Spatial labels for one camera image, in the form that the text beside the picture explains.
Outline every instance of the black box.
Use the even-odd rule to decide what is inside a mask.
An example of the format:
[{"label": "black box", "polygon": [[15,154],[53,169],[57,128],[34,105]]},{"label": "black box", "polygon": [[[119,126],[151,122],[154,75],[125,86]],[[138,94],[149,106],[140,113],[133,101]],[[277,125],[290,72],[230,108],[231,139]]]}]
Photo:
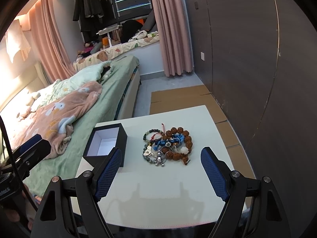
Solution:
[{"label": "black box", "polygon": [[93,128],[87,142],[83,158],[95,167],[103,162],[111,150],[116,147],[121,150],[123,167],[126,152],[126,132],[121,123]]}]

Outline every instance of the floor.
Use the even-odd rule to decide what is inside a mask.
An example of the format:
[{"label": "floor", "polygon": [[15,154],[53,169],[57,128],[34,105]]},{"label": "floor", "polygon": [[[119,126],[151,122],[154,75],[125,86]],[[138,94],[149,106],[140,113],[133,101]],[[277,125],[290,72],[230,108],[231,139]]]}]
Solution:
[{"label": "floor", "polygon": [[161,77],[141,82],[133,117],[150,114],[151,93],[159,90],[203,85],[195,73],[175,77]]}]

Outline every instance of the pile of jewelry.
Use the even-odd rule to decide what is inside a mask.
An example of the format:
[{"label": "pile of jewelry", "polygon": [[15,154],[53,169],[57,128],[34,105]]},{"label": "pile of jewelry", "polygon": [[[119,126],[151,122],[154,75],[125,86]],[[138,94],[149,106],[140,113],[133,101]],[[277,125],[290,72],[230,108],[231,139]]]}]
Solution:
[{"label": "pile of jewelry", "polygon": [[[188,131],[184,131],[182,127],[175,128],[164,132],[158,129],[152,129],[147,131],[143,140],[146,142],[143,149],[143,158],[151,164],[164,166],[167,159],[169,160],[182,160],[185,165],[189,163],[188,154],[191,153],[193,146],[191,137]],[[150,140],[146,139],[146,136],[155,132]]]}]

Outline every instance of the wardrobe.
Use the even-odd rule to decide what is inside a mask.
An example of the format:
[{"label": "wardrobe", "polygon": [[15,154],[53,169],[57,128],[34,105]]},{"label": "wardrobe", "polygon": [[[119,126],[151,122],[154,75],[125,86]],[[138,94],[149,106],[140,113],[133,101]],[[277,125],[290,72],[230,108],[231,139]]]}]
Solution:
[{"label": "wardrobe", "polygon": [[195,72],[299,237],[317,211],[317,32],[294,0],[185,2]]}]

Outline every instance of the pink curtain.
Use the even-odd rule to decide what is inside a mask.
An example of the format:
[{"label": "pink curtain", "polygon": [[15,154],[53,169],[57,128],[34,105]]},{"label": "pink curtain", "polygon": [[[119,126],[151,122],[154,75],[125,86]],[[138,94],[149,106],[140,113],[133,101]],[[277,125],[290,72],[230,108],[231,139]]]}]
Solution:
[{"label": "pink curtain", "polygon": [[164,72],[181,75],[191,72],[191,50],[183,0],[152,0],[160,36]]},{"label": "pink curtain", "polygon": [[65,80],[75,74],[55,20],[53,0],[38,0],[30,12],[31,33],[47,76]]}]

